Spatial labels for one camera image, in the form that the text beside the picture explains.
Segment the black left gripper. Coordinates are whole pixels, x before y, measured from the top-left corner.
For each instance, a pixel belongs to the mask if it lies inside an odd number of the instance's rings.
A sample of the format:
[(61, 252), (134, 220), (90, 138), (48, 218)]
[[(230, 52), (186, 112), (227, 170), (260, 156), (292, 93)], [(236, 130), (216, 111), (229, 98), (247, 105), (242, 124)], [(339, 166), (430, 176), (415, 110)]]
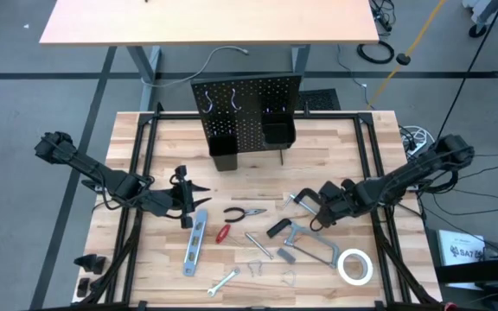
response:
[(165, 213), (165, 217), (169, 219), (179, 219), (182, 229), (192, 228), (193, 220), (189, 214), (201, 204), (212, 199), (204, 198), (194, 202), (192, 192), (206, 192), (209, 191), (209, 188), (197, 186), (191, 181), (188, 181), (186, 176), (187, 167), (185, 165), (176, 167), (175, 173), (169, 179), (172, 188), (164, 191), (171, 198), (168, 209), (179, 210), (181, 212), (179, 216), (172, 216)]

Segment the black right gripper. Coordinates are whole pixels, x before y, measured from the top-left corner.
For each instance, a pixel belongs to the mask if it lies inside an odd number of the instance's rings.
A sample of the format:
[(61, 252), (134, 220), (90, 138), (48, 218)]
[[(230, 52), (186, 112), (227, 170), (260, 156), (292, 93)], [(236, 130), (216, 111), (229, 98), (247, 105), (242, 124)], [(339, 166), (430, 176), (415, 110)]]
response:
[(317, 193), (313, 194), (313, 201), (319, 206), (315, 219), (322, 228), (329, 228), (336, 224), (338, 219), (346, 217), (358, 218), (364, 213), (364, 203), (359, 186), (346, 179), (338, 187), (327, 181)]

